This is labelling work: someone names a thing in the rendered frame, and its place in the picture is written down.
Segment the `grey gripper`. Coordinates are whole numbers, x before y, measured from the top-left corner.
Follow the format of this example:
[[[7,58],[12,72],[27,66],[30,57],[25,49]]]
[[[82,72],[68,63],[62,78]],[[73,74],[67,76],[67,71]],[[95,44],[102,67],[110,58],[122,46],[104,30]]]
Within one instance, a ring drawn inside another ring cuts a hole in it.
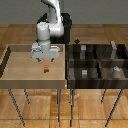
[[[60,48],[58,46],[46,46],[34,43],[31,48],[31,56],[36,58],[38,62],[41,62],[39,58],[50,58],[51,62],[54,62],[54,58],[59,57],[59,51]]]

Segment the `dark wooden compartment bin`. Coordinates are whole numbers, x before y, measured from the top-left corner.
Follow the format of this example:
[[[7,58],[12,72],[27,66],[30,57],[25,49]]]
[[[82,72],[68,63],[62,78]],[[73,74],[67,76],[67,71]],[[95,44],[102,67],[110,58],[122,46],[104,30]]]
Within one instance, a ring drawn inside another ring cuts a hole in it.
[[[81,45],[86,45],[85,59],[80,59]],[[68,44],[66,46],[66,79],[69,89],[128,89],[128,50],[116,45],[111,59],[111,44]],[[113,77],[113,68],[121,68],[120,78]],[[87,70],[87,78],[82,78]]]

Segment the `small wooden block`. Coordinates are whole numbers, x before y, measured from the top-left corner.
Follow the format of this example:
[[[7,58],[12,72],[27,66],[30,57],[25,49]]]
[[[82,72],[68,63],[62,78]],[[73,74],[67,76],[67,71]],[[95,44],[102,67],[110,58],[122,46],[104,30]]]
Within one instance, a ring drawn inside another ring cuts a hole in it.
[[[49,67],[44,66],[44,73],[49,72]]]

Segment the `light wooden tray table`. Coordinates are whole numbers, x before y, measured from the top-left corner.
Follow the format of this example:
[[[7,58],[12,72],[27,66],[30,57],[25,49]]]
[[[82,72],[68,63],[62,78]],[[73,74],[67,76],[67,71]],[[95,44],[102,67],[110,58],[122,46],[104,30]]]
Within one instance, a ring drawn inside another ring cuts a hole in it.
[[[59,57],[38,62],[30,44],[7,45],[0,58],[0,89],[64,89],[65,46],[58,44]],[[44,66],[49,72],[44,73]]]

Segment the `grey box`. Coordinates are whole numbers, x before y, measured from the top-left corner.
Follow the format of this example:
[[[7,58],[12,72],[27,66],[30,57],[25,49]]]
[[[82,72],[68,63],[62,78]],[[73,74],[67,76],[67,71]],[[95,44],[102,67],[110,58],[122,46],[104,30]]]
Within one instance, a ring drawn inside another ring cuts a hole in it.
[[[86,45],[81,45],[80,59],[85,59]]]

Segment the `small grey cube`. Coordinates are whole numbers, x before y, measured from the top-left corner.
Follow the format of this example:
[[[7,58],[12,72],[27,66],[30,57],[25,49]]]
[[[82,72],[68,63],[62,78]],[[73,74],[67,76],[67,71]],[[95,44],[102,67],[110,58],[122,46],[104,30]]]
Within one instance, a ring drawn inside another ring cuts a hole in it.
[[[82,78],[87,78],[87,70],[82,70]]]

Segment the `tall grey bottle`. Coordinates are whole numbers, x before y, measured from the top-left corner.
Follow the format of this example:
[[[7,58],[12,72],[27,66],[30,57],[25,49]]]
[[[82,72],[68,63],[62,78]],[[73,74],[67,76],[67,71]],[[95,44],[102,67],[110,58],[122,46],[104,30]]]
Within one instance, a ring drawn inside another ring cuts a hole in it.
[[[117,47],[116,47],[116,43],[114,41],[111,41],[111,45],[112,45],[111,59],[114,59],[115,55],[116,55]]]

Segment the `small grey can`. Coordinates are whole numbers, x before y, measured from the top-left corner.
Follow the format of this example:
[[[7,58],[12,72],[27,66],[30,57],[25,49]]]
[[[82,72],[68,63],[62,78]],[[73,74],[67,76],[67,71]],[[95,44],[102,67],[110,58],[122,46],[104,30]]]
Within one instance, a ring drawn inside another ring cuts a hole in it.
[[[121,68],[115,66],[113,68],[113,77],[114,78],[120,78]]]

